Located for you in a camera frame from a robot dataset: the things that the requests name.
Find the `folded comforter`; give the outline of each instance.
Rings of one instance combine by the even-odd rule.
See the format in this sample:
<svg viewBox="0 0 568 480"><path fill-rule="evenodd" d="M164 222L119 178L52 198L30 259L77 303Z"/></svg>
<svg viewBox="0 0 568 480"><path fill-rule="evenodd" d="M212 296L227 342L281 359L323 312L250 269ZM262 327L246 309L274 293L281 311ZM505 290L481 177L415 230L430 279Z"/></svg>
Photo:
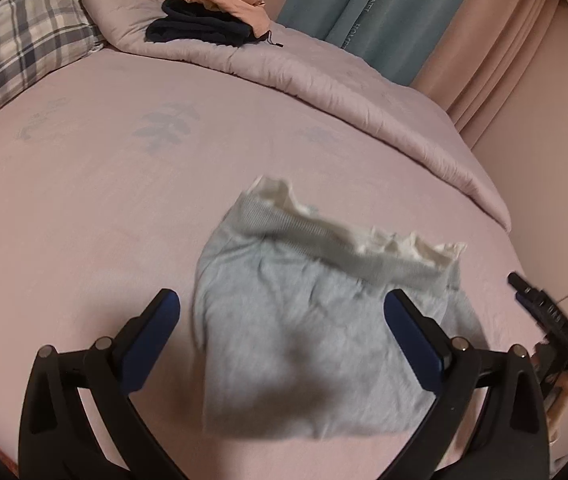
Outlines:
<svg viewBox="0 0 568 480"><path fill-rule="evenodd" d="M448 116L419 92L391 83L362 59L272 23L272 45L240 48L199 40L145 41L164 0L82 0L109 43L139 56L187 61L297 97L382 140L456 187L506 230L510 216Z"/></svg>

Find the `teal curtain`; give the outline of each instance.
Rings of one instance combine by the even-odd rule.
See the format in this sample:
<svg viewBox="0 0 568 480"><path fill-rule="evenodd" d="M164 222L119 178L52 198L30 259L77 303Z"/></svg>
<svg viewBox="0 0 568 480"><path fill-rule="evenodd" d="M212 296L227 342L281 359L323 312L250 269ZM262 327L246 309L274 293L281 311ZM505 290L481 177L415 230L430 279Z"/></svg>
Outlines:
<svg viewBox="0 0 568 480"><path fill-rule="evenodd" d="M277 21L410 85L463 0L286 0Z"/></svg>

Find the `blue gripper pad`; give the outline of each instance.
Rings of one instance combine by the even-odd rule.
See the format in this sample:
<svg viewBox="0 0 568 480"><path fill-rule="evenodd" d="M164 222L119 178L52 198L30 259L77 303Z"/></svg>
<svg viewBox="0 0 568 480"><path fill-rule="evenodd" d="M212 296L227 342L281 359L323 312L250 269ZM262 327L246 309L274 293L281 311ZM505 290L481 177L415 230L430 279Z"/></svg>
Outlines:
<svg viewBox="0 0 568 480"><path fill-rule="evenodd" d="M429 330L428 321L435 324L440 332L442 329L435 321L424 317L403 290L399 289L386 295L384 318L421 387L439 394L445 369L444 356L429 340L427 334L432 330Z"/></svg>
<svg viewBox="0 0 568 480"><path fill-rule="evenodd" d="M113 361L126 396L144 386L179 321L179 313L177 294L162 288L142 315L130 319L115 337Z"/></svg>

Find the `pink bed sheet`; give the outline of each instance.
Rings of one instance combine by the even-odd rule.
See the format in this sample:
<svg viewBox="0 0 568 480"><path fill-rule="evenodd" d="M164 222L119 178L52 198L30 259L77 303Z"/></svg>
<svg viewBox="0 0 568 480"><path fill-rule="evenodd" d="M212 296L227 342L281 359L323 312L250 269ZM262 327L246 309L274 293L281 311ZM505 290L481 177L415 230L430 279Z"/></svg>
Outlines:
<svg viewBox="0 0 568 480"><path fill-rule="evenodd" d="M467 242L462 286L494 349L540 338L506 284L504 229L424 167L270 88L191 64L104 50L0 112L0 446L17 455L36 350L113 335L161 287L183 317L133 402L193 480L373 480L408 434L322 442L201 432L202 357L190 331L195 264L260 174L327 216L429 242ZM468 426L447 460L459 454ZM103 428L97 436L114 460Z"/></svg>

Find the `plaid pillow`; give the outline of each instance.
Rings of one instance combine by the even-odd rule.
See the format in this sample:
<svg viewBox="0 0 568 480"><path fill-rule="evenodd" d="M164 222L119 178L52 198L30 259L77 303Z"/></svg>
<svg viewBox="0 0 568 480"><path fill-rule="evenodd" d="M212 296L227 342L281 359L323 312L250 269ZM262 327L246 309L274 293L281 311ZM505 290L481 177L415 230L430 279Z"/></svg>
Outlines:
<svg viewBox="0 0 568 480"><path fill-rule="evenodd" d="M80 0L0 0L0 108L104 44Z"/></svg>

